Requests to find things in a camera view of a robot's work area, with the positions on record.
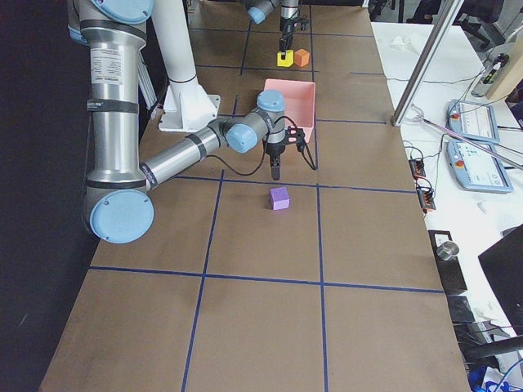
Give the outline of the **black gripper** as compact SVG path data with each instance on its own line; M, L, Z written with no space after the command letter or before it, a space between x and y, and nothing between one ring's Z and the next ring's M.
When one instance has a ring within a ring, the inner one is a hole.
M279 52L285 53L288 48L288 40L294 35L296 30L305 31L309 25L309 19L307 16L298 16L294 18L283 18L279 19L279 30L282 34L279 40Z
M280 180L281 155L285 151L283 142L264 144L265 153L270 157L270 175L272 180Z

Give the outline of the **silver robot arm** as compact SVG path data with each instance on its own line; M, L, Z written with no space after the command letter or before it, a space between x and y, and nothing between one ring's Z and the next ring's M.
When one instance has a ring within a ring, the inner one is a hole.
M309 24L307 15L300 11L301 4L298 0L245 0L242 1L249 18L259 25L267 19L271 12L279 9L279 40L278 53L284 58L292 49L293 35L297 29L305 31Z
M217 97L200 86L185 9L180 1L70 1L71 38L90 49L92 94L87 102L94 133L94 168L85 181L84 220L109 243L130 243L152 225L149 191L227 146L268 154L286 143L284 97L263 91L239 118L219 118ZM152 24L174 106L169 110L184 138L154 157L139 159L141 49Z

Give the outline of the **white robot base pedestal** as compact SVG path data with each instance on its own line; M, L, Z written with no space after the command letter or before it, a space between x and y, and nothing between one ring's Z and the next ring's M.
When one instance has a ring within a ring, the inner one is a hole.
M169 82L159 129L198 131L217 117L220 97L199 84L183 1L155 1L152 21Z

